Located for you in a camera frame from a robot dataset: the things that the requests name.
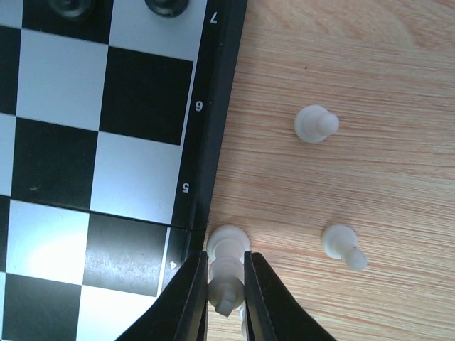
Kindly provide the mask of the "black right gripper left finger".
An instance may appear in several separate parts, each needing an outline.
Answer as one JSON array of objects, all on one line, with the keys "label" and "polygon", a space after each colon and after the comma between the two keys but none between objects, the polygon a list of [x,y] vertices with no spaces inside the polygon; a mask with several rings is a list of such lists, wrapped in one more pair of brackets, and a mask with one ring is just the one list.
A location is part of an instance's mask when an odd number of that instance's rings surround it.
[{"label": "black right gripper left finger", "polygon": [[208,255],[186,259],[156,302],[117,339],[204,341],[208,326]]}]

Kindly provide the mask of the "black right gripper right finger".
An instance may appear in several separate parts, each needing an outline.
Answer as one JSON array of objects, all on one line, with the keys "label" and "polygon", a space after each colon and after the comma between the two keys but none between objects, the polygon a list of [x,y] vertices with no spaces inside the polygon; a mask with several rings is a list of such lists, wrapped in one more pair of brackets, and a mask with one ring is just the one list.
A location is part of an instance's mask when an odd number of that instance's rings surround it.
[{"label": "black right gripper right finger", "polygon": [[248,340],[331,339],[331,334],[298,304],[260,253],[244,253],[244,279]]}]

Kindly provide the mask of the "white king piece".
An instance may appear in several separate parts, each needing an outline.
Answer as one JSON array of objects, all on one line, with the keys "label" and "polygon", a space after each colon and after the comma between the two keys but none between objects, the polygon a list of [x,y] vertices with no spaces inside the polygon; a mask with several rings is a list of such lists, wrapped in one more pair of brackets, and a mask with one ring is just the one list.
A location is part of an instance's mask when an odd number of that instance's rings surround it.
[{"label": "white king piece", "polygon": [[208,300],[216,313],[227,317],[242,305],[245,252],[250,250],[248,236],[234,225],[223,225],[208,238]]}]

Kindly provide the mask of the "black pawn six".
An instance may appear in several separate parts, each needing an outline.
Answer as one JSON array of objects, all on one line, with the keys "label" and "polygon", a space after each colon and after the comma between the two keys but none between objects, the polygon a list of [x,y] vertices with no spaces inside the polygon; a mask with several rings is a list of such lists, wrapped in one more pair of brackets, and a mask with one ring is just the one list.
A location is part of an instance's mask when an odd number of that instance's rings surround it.
[{"label": "black pawn six", "polygon": [[155,14],[175,18],[187,9],[189,0],[145,0],[145,3]]}]

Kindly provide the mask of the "black pawn five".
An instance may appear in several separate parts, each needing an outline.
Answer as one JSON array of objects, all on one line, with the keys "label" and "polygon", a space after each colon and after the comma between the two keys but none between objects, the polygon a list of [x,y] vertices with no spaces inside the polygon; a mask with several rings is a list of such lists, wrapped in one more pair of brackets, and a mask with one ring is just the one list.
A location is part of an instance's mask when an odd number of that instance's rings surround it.
[{"label": "black pawn five", "polygon": [[80,21],[89,16],[96,4],[93,0],[48,0],[50,8],[60,17]]}]

